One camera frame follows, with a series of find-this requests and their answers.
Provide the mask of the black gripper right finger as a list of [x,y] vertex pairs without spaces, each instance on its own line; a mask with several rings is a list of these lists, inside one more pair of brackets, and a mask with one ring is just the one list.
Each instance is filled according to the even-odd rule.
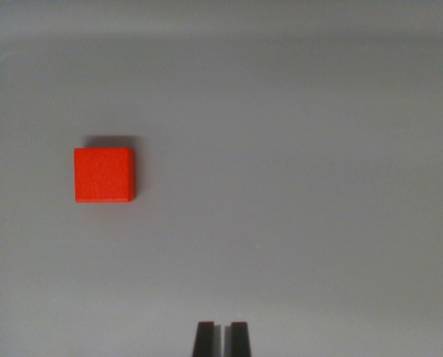
[[225,357],[252,357],[247,322],[232,322],[225,327],[224,335]]

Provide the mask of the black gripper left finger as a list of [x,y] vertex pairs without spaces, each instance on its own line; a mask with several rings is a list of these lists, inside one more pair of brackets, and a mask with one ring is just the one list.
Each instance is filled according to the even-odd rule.
[[213,321],[200,321],[197,324],[193,350],[193,357],[221,356],[220,325]]

